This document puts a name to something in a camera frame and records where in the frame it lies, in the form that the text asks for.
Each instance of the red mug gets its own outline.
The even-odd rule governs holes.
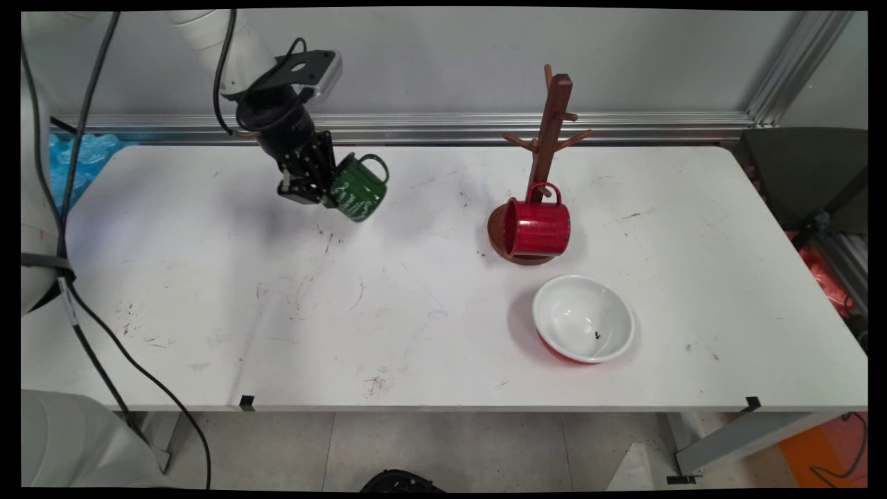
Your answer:
[[[557,202],[532,202],[533,190],[548,186],[557,194]],[[505,211],[505,252],[515,255],[556,257],[569,242],[569,211],[561,202],[561,191],[548,182],[538,182],[527,189],[527,201],[514,197]]]

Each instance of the wooden mug stand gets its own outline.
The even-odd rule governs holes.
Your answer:
[[[574,122],[579,119],[579,116],[567,112],[567,103],[569,102],[569,95],[573,91],[573,82],[568,75],[552,76],[552,67],[546,64],[546,86],[548,88],[548,98],[546,99],[545,111],[542,114],[542,124],[539,126],[538,137],[528,143],[510,133],[502,136],[508,142],[533,153],[533,167],[530,170],[530,181],[527,183],[528,189],[537,182],[548,181],[548,171],[552,167],[554,153],[561,149],[566,149],[592,134],[592,131],[586,130],[563,142],[558,142],[563,121],[570,120]],[[542,201],[543,194],[547,197],[551,195],[551,192],[545,187],[540,187],[533,191],[530,199],[533,202],[540,202]],[[506,207],[507,203],[496,208],[490,214],[490,219],[487,220],[487,235],[490,236],[490,244],[492,244],[493,249],[502,258],[518,265],[541,265],[554,258],[537,256],[509,257],[506,254],[505,234],[503,231]]]

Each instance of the table leg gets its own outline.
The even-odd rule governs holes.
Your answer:
[[[749,412],[713,432],[702,435],[693,413],[669,414],[679,451],[675,453],[682,476],[702,476],[705,470],[739,461],[788,437],[825,423],[833,413]]]
[[[169,466],[169,443],[181,414],[178,411],[149,412],[142,423],[142,433],[151,445],[163,473]]]

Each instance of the green mug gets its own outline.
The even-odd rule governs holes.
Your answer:
[[[379,180],[370,169],[364,166],[365,160],[375,160],[385,170],[385,179]],[[335,199],[339,211],[355,222],[363,222],[379,208],[388,188],[388,165],[375,154],[364,154],[359,160],[354,153],[341,161],[338,176],[333,180],[330,194]]]

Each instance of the round wooden base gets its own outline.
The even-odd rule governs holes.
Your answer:
[[[533,256],[514,256],[509,257],[505,252],[505,233],[502,230],[502,224],[505,221],[505,210],[507,204],[503,204],[499,206],[490,214],[490,219],[487,220],[487,235],[490,236],[490,244],[493,249],[499,254],[500,257],[508,260],[509,262],[516,263],[517,265],[542,265],[545,262],[551,261],[554,257],[533,257]]]

